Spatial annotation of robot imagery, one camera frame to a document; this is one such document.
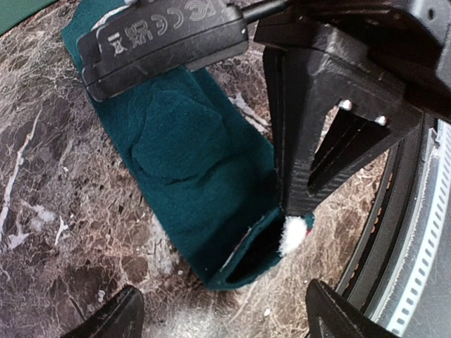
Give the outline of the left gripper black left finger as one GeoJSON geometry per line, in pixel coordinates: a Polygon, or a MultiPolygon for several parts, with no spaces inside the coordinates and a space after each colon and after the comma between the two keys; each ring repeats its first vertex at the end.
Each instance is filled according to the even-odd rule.
{"type": "Polygon", "coordinates": [[[141,291],[125,285],[86,321],[65,337],[140,338],[144,323],[144,299],[141,291]]]}

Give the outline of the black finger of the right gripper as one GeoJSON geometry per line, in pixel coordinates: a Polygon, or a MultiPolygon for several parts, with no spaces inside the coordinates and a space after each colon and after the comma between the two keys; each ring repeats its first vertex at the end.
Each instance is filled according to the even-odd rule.
{"type": "Polygon", "coordinates": [[[319,145],[326,114],[338,102],[336,62],[313,49],[264,50],[280,205],[306,215],[337,172],[329,144],[319,145]]]}
{"type": "Polygon", "coordinates": [[[404,83],[372,63],[311,52],[306,74],[306,193],[327,197],[411,132],[421,115],[403,99],[404,83]]]}

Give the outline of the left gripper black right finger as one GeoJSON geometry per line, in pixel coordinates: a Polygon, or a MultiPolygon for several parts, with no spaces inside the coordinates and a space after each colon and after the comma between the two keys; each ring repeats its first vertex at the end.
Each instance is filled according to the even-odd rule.
{"type": "Polygon", "coordinates": [[[394,337],[374,323],[325,282],[313,279],[305,297],[310,337],[394,337]]]}

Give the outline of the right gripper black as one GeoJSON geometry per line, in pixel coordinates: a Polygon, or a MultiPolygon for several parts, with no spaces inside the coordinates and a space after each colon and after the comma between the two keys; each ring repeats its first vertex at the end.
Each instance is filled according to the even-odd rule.
{"type": "Polygon", "coordinates": [[[296,46],[317,24],[360,41],[369,58],[406,83],[406,100],[450,119],[449,1],[297,1],[259,21],[254,39],[296,46]]]}

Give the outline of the dark green sock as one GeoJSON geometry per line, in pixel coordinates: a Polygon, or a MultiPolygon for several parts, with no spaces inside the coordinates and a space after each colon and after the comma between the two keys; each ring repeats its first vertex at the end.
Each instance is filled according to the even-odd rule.
{"type": "MultiPolygon", "coordinates": [[[[79,38],[130,6],[80,2],[63,40],[81,74],[79,38]]],[[[312,229],[313,215],[281,211],[273,145],[205,67],[179,66],[92,103],[167,235],[209,289],[254,281],[312,229]]]]}

